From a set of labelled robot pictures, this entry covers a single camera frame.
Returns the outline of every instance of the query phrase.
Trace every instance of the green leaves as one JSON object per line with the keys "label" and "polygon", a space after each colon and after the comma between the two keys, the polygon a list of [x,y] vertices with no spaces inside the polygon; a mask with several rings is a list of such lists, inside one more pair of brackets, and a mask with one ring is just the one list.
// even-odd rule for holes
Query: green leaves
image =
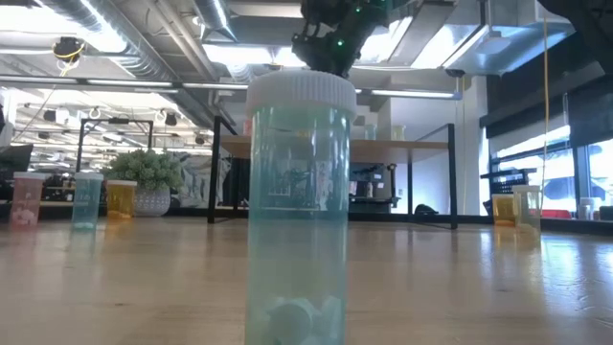
{"label": "green leaves", "polygon": [[180,188],[183,184],[179,162],[171,161],[166,154],[141,149],[120,153],[104,173],[108,179],[125,179],[138,182],[139,187],[155,191],[161,188]]}

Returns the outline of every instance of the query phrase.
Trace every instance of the potted plant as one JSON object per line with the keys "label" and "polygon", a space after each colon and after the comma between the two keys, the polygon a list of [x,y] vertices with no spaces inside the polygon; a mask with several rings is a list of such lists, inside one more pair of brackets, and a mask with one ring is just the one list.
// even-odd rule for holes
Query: potted plant
{"label": "potted plant", "polygon": [[134,214],[141,217],[159,217],[170,208],[170,188],[182,185],[179,163],[166,154],[141,149],[120,153],[110,163],[107,179],[138,182],[134,197]]}

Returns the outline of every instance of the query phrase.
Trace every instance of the wooden tabletop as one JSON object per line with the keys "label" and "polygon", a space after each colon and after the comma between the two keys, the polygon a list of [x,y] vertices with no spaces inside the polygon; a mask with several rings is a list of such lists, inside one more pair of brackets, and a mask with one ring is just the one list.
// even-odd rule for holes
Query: wooden tabletop
{"label": "wooden tabletop", "polygon": [[[222,135],[221,146],[237,158],[251,158],[251,137]],[[352,140],[352,163],[415,163],[448,150],[447,143]]]}

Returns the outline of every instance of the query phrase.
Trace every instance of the white planter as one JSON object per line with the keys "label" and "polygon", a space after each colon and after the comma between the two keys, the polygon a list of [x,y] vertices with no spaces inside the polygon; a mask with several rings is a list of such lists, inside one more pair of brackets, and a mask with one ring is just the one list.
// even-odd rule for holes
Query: white planter
{"label": "white planter", "polygon": [[134,215],[137,217],[160,217],[170,208],[170,188],[148,191],[137,188],[134,196]]}

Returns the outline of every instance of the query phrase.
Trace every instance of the translucent blue container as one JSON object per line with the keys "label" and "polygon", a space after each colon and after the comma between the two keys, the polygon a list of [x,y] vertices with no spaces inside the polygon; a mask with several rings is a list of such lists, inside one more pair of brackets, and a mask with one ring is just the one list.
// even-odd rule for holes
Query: translucent blue container
{"label": "translucent blue container", "polygon": [[104,177],[100,173],[75,173],[77,188],[73,205],[73,228],[96,229],[100,192]]}
{"label": "translucent blue container", "polygon": [[355,89],[292,71],[249,87],[253,116],[245,344],[345,343]]}

